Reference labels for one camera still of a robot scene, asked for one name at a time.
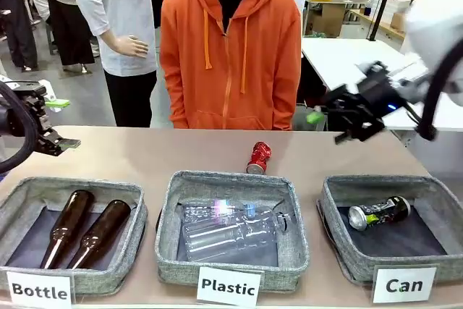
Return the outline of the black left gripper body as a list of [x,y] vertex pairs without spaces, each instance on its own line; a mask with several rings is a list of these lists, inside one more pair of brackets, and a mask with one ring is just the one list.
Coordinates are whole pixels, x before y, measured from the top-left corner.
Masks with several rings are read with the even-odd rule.
[[[34,119],[38,143],[47,141],[49,119],[46,113],[46,88],[40,83],[4,83]],[[1,93],[1,135],[25,136],[25,126],[10,101]]]

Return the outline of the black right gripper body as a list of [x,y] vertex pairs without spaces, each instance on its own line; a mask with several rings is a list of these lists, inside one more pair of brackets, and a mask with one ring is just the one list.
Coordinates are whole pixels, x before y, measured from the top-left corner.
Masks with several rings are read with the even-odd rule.
[[392,86],[385,64],[369,63],[362,71],[365,77],[357,83],[357,90],[375,116],[386,116],[402,107],[402,97]]

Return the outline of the pale bare hand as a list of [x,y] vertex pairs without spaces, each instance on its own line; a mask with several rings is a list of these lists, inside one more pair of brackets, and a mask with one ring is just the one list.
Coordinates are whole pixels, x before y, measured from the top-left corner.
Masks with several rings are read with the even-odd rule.
[[145,58],[148,55],[149,46],[133,35],[117,39],[118,52],[124,56]]

